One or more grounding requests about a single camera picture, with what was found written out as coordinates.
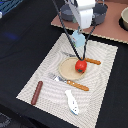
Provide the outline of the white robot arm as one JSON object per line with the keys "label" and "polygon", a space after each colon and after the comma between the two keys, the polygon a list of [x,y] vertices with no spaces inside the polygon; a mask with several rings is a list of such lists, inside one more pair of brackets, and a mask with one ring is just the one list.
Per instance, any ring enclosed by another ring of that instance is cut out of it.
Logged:
{"label": "white robot arm", "polygon": [[95,0],[69,0],[68,3],[80,28],[89,28],[93,17]]}

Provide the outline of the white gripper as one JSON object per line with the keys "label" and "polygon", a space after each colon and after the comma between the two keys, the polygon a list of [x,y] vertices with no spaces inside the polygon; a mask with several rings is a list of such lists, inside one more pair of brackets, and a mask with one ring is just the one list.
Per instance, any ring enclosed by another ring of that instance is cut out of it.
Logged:
{"label": "white gripper", "polygon": [[81,29],[89,28],[92,21],[93,16],[93,2],[77,2],[78,4],[78,12],[79,12],[79,20],[77,23],[79,24]]}

